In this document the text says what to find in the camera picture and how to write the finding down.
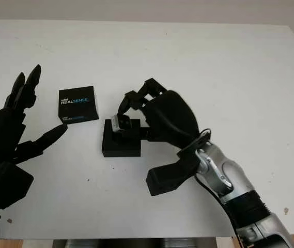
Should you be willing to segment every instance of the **white wall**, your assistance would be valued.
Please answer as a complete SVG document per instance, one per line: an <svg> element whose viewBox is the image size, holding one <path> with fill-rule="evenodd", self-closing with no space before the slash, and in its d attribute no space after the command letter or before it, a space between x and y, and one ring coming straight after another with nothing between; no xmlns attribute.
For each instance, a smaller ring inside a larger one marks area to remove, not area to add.
<svg viewBox="0 0 294 248"><path fill-rule="evenodd" d="M294 0L0 0L0 19L289 25Z"/></svg>

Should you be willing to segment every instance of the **small camera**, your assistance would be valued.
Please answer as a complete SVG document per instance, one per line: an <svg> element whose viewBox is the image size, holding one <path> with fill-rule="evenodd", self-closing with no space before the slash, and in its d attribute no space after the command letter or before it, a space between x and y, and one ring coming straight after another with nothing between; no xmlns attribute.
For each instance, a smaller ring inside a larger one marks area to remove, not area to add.
<svg viewBox="0 0 294 248"><path fill-rule="evenodd" d="M121 131L131 129L132 122L127 115L117 114L111 118L111 126L114 133L120 133Z"/></svg>

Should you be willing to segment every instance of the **black block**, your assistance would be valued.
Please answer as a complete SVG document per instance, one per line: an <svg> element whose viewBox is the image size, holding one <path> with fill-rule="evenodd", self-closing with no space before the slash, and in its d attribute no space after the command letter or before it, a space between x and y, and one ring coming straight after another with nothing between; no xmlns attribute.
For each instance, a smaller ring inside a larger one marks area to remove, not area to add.
<svg viewBox="0 0 294 248"><path fill-rule="evenodd" d="M140 128L140 120L132 119L132 128ZM141 140L122 138L120 134L114 133L111 120L104 123L102 153L105 157L140 157Z"/></svg>

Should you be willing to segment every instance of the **silver robotic arm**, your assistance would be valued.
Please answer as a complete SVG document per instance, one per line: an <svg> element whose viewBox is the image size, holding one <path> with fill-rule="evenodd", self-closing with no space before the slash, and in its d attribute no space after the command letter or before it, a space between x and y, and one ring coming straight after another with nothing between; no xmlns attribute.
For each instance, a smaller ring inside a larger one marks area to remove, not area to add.
<svg viewBox="0 0 294 248"><path fill-rule="evenodd" d="M279 218L260 200L242 168L218 146L206 142L196 150L198 174L219 197L246 246L294 248L294 241Z"/></svg>
<svg viewBox="0 0 294 248"><path fill-rule="evenodd" d="M151 195L176 190L195 176L226 211L241 245L294 248L292 237L260 200L242 168L210 141L211 130L200 133L194 113L179 94L149 79L138 92L125 94L118 109L118 123L129 124L129 117L124 115L129 108L142 111L149 127L133 130L131 125L122 125L113 129L114 132L120 129L120 135L135 134L135 138L141 140L168 142L181 149L176 163L149 170L146 182Z"/></svg>

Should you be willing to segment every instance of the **black box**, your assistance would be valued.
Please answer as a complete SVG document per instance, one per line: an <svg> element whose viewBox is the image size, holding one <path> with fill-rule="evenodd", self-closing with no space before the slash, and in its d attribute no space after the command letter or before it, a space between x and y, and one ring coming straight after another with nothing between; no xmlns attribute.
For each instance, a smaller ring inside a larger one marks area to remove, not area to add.
<svg viewBox="0 0 294 248"><path fill-rule="evenodd" d="M65 124L99 119L95 106L94 87L60 90L58 116Z"/></svg>
<svg viewBox="0 0 294 248"><path fill-rule="evenodd" d="M132 119L132 128L140 128L140 120ZM140 157L141 140L127 139L112 131L111 120L104 123L102 153L105 157Z"/></svg>

